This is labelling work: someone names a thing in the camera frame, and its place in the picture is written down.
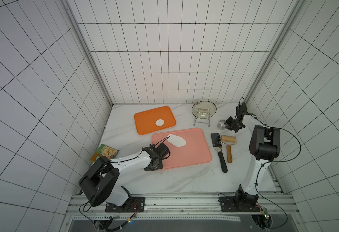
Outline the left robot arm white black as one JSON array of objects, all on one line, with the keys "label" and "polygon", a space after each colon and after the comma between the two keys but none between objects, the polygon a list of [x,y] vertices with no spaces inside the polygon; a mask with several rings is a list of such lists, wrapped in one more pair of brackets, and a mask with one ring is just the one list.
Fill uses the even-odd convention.
[{"label": "left robot arm white black", "polygon": [[123,158],[101,156],[82,176],[79,186],[92,207],[107,203],[127,210],[133,204],[133,197],[123,186],[122,177],[137,170],[160,170],[163,160],[169,157],[170,150],[163,142],[150,144]]}]

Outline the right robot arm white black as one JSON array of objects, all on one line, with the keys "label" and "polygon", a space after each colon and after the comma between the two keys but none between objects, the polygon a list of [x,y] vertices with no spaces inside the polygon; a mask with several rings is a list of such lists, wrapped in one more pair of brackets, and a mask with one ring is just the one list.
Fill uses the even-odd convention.
[{"label": "right robot arm white black", "polygon": [[236,198],[241,201],[257,202],[259,197],[259,184],[270,164],[280,154],[281,130],[269,127],[261,122],[254,114],[247,112],[245,104],[236,106],[235,117],[225,121],[226,129],[238,132],[247,128],[251,132],[249,152],[251,162],[242,184],[236,192]]}]

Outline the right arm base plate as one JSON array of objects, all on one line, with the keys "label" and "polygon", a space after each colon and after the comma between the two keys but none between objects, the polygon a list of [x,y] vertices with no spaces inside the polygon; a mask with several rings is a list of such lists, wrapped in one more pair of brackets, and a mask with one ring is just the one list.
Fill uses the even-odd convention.
[{"label": "right arm base plate", "polygon": [[258,198],[256,196],[237,199],[233,197],[218,197],[222,212],[237,213],[237,212],[260,212],[257,206]]}]

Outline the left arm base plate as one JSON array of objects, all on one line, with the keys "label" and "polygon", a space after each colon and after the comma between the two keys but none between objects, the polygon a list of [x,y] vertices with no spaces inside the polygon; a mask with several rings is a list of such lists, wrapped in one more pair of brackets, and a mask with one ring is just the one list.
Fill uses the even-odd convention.
[{"label": "left arm base plate", "polygon": [[108,204],[105,208],[106,213],[141,213],[144,211],[144,197],[129,197],[121,206]]}]

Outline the pink plastic tray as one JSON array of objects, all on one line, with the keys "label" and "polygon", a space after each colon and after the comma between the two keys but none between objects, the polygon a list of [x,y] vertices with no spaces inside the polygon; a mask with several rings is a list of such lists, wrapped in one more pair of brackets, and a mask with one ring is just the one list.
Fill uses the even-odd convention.
[{"label": "pink plastic tray", "polygon": [[162,139],[168,139],[169,134],[184,138],[187,144],[178,148],[167,140],[164,141],[171,152],[170,157],[163,161],[164,170],[208,163],[212,160],[211,151],[201,128],[156,133],[152,136],[152,143],[157,144]]}]

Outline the wooden rolling pin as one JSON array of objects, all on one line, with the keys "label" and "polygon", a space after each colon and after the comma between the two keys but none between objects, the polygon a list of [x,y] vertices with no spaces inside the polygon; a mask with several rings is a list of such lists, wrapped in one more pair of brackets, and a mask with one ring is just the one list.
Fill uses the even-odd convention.
[{"label": "wooden rolling pin", "polygon": [[222,144],[226,145],[226,149],[227,149],[227,162],[228,163],[232,163],[233,162],[233,158],[232,158],[231,146],[235,145],[237,143],[236,137],[222,135],[220,137],[220,142]]}]

